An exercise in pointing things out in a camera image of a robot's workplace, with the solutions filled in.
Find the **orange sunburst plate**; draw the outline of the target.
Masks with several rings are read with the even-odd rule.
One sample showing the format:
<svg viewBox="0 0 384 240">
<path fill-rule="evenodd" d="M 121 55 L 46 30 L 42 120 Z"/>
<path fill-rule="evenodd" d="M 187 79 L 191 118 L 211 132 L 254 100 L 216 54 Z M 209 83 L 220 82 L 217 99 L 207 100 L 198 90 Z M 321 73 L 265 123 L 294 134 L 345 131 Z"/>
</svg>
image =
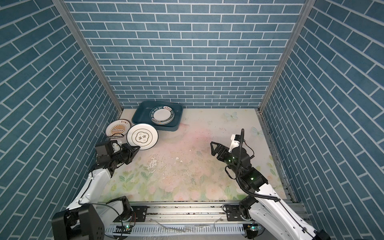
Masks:
<svg viewBox="0 0 384 240">
<path fill-rule="evenodd" d="M 130 121 L 125 119 L 116 120 L 107 126 L 105 135 L 112 139 L 122 138 L 128 133 L 130 128 Z"/>
</svg>

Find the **white plate green flower outline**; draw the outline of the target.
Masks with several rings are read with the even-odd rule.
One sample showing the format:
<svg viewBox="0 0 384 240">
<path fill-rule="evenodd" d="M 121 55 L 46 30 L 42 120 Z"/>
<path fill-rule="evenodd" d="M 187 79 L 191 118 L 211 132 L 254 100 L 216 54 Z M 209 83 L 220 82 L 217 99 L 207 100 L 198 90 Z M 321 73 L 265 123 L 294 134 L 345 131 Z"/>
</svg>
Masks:
<svg viewBox="0 0 384 240">
<path fill-rule="evenodd" d="M 140 147 L 141 151 L 154 147 L 159 139 L 158 131 L 148 124 L 137 124 L 127 133 L 127 142 L 131 146 Z"/>
</svg>

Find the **teal plastic bin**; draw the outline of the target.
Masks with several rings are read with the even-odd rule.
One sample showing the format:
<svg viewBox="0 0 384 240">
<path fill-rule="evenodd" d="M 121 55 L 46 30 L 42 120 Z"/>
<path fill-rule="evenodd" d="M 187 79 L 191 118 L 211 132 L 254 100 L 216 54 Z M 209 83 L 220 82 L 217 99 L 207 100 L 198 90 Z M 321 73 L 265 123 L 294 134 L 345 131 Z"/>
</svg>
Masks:
<svg viewBox="0 0 384 240">
<path fill-rule="evenodd" d="M 169 106 L 174 110 L 175 117 L 172 120 L 172 122 L 166 125 L 156 125 L 151 121 L 150 112 L 153 108 L 157 106 Z M 160 131 L 174 132 L 179 128 L 182 114 L 183 114 L 183 106 L 180 104 L 159 102 L 159 101 L 144 101 L 139 105 L 138 109 L 134 113 L 132 122 L 134 124 L 149 124 L 153 126 L 156 130 L 160 130 Z"/>
</svg>

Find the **green lettered rim plate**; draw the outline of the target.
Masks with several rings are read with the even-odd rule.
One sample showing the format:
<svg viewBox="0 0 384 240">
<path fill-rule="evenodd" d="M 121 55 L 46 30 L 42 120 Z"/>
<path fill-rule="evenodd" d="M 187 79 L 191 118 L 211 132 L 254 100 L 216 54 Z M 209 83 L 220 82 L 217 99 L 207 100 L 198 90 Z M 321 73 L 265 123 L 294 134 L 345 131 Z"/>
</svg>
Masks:
<svg viewBox="0 0 384 240">
<path fill-rule="evenodd" d="M 166 125 L 175 117 L 174 110 L 169 106 L 157 106 L 150 112 L 150 119 L 156 125 Z"/>
</svg>

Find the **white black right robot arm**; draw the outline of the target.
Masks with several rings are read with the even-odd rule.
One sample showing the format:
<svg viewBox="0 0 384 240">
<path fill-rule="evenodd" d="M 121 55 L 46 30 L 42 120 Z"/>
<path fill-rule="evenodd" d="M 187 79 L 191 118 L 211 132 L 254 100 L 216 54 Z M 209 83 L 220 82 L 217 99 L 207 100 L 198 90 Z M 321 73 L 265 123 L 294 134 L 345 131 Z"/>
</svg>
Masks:
<svg viewBox="0 0 384 240">
<path fill-rule="evenodd" d="M 232 150 L 211 142 L 211 154 L 236 174 L 239 187 L 247 194 L 239 203 L 241 216 L 261 224 L 278 240 L 329 240 L 324 230 L 316 230 L 279 197 L 258 170 L 251 157 L 236 145 Z"/>
</svg>

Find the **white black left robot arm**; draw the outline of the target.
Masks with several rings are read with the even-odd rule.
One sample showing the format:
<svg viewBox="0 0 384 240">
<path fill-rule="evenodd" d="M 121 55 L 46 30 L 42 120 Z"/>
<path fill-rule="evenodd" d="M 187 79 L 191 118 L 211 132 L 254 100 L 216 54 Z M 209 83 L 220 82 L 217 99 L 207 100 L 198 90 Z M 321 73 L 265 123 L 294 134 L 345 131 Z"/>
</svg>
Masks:
<svg viewBox="0 0 384 240">
<path fill-rule="evenodd" d="M 105 237 L 124 240 L 135 225 L 136 214 L 129 200 L 121 196 L 98 202 L 115 170 L 132 162 L 139 146 L 106 141 L 95 146 L 96 162 L 75 199 L 52 218 L 56 240 L 103 240 Z"/>
</svg>

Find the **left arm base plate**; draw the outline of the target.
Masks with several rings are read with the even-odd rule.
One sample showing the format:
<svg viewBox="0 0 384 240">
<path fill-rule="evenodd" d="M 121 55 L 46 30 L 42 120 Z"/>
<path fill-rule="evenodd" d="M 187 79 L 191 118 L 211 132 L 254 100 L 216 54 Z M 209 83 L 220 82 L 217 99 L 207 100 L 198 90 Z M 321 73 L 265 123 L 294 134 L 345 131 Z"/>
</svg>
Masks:
<svg viewBox="0 0 384 240">
<path fill-rule="evenodd" d="M 131 206 L 131 212 L 127 221 L 133 223 L 143 223 L 147 217 L 148 206 Z"/>
</svg>

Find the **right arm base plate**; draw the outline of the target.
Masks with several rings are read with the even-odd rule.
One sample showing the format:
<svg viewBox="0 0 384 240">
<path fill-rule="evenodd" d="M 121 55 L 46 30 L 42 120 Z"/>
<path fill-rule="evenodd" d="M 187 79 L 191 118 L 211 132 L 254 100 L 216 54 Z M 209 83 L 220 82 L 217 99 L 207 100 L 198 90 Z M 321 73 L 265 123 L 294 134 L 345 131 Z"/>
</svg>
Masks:
<svg viewBox="0 0 384 240">
<path fill-rule="evenodd" d="M 249 221 L 250 216 L 244 206 L 242 205 L 228 205 L 222 206 L 223 211 L 227 216 L 227 221 L 238 222 L 238 221 Z"/>
</svg>

